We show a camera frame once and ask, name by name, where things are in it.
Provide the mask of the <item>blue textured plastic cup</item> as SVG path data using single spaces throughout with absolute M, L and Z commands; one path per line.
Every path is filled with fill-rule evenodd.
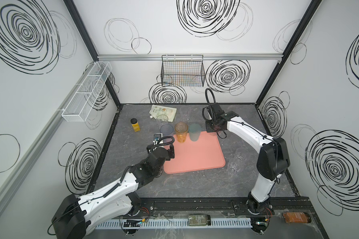
M 165 136 L 173 136 L 174 128 L 171 124 L 164 124 L 160 128 L 160 144 L 172 143 L 170 138 L 163 139 Z

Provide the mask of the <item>pink plastic tray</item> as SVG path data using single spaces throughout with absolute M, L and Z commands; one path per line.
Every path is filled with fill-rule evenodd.
M 197 141 L 173 143 L 175 157 L 164 164 L 166 174 L 222 168 L 225 158 L 216 133 L 202 131 Z

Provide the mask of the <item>amber yellow plastic cup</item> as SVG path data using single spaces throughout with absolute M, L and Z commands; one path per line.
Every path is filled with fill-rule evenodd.
M 177 141 L 180 143 L 185 142 L 188 133 L 188 125 L 185 122 L 178 122 L 175 125 L 175 132 Z

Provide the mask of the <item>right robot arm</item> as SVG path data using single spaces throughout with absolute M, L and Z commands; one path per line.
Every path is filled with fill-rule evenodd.
M 218 103 L 203 108 L 202 117 L 207 132 L 232 132 L 258 152 L 258 177 L 248 194 L 246 205 L 251 214 L 260 214 L 269 205 L 275 183 L 290 166 L 286 141 L 261 132 L 233 111 L 224 112 Z

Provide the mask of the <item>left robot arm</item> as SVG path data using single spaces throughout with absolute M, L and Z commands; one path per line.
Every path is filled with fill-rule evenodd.
M 109 219 L 138 214 L 141 199 L 136 191 L 159 177 L 164 163 L 174 156 L 173 145 L 168 149 L 155 145 L 146 159 L 128 166 L 116 181 L 80 197 L 65 197 L 51 219 L 52 235 L 58 239 L 82 239 Z

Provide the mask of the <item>teal green plastic cup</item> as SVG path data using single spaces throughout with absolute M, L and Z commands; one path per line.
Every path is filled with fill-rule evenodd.
M 202 131 L 201 125 L 193 123 L 189 126 L 189 138 L 191 141 L 197 141 L 199 139 L 200 133 Z

